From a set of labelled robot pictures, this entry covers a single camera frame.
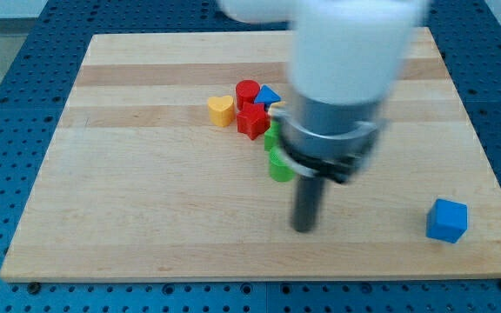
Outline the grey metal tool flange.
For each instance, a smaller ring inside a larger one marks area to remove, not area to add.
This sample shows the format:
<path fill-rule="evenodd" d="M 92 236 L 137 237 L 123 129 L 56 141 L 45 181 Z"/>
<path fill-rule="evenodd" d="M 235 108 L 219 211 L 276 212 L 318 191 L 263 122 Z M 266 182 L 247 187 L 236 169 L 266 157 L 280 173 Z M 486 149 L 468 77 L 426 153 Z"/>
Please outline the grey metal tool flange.
<path fill-rule="evenodd" d="M 272 106 L 282 159 L 301 176 L 347 183 L 370 157 L 384 120 L 379 99 L 324 103 L 291 94 Z"/>

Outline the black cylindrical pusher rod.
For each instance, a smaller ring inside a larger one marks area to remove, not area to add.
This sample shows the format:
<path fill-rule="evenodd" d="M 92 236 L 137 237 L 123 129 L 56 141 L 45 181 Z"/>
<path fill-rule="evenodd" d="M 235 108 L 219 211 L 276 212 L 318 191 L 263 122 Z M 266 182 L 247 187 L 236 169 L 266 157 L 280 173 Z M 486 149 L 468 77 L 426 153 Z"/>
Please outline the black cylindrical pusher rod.
<path fill-rule="evenodd" d="M 310 232 L 317 224 L 324 193 L 325 180 L 318 176 L 300 176 L 291 216 L 292 228 L 301 233 Z"/>

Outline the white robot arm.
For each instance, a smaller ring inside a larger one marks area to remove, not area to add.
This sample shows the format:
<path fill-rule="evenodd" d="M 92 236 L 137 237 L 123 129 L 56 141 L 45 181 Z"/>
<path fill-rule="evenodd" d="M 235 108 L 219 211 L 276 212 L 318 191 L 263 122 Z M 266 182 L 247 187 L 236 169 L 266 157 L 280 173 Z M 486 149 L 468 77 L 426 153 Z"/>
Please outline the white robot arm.
<path fill-rule="evenodd" d="M 317 222 L 324 184 L 347 183 L 367 163 L 385 121 L 380 107 L 403 66 L 427 1 L 220 0 L 242 23 L 286 22 L 290 98 L 272 106 L 278 148 L 297 173 L 291 226 Z"/>

